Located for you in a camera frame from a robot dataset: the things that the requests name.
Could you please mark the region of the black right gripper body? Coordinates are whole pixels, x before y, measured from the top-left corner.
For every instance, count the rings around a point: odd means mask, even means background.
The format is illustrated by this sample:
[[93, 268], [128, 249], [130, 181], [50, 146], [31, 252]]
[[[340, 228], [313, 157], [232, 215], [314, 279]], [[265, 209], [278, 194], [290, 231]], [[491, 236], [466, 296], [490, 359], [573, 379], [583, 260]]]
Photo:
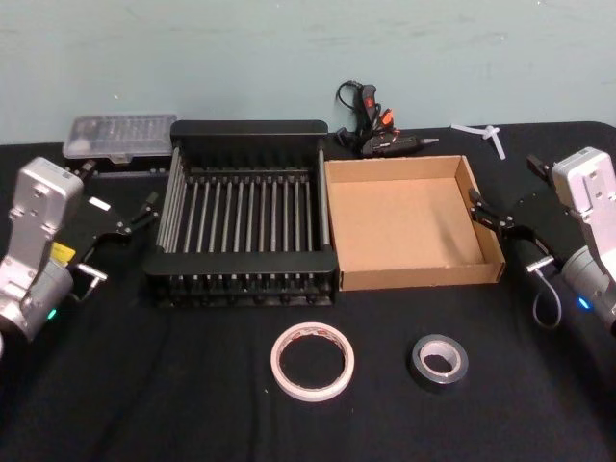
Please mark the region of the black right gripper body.
[[562, 268], [585, 246], [578, 222], [550, 189], [522, 197], [508, 216], [511, 220], [502, 232], [502, 240], [521, 264], [552, 256], [552, 264]]

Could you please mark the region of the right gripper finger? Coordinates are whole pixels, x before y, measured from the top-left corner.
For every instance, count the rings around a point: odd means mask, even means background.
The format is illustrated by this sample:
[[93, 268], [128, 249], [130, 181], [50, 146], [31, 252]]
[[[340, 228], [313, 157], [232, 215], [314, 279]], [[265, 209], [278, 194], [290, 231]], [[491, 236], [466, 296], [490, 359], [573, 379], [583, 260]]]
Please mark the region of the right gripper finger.
[[553, 186], [552, 165], [543, 162], [534, 155], [526, 157], [526, 167], [548, 186]]
[[489, 204], [478, 190], [469, 188], [468, 196], [471, 201], [469, 212], [473, 221], [495, 232], [499, 237], [503, 237], [514, 228], [513, 217], [506, 216]]

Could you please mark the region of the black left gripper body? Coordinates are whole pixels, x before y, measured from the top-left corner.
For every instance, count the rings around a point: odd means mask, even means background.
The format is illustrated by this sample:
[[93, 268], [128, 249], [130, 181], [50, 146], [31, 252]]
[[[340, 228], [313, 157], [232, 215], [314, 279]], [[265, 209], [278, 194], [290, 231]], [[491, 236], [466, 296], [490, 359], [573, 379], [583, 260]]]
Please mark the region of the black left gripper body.
[[52, 284], [72, 284], [74, 274], [81, 272], [106, 281], [108, 275], [90, 264], [89, 258], [102, 244], [127, 243], [132, 235], [122, 232], [126, 223], [110, 204], [94, 196], [83, 197], [52, 238], [47, 279]]

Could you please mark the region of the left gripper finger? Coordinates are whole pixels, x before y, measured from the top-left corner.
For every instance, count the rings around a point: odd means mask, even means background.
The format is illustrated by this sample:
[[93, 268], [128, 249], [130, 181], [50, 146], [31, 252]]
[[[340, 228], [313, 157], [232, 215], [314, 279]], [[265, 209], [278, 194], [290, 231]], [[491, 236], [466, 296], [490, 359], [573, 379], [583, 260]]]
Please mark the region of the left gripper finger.
[[159, 211], [156, 208], [159, 195], [156, 192], [151, 192], [145, 201], [142, 203], [138, 212], [122, 226], [122, 232], [129, 236], [139, 230], [149, 226], [159, 217]]
[[77, 166], [75, 163], [68, 163], [64, 166], [64, 170], [78, 177], [82, 182], [88, 182], [96, 172], [97, 161], [85, 160]]

